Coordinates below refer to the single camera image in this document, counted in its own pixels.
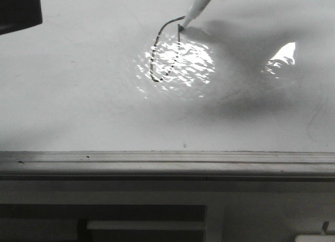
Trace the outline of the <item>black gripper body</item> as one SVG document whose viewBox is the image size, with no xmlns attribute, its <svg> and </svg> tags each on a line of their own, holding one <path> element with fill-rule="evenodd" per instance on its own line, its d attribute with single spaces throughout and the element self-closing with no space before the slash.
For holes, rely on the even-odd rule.
<svg viewBox="0 0 335 242">
<path fill-rule="evenodd" d="M 1 0 L 1 35 L 40 24 L 41 0 Z"/>
</svg>

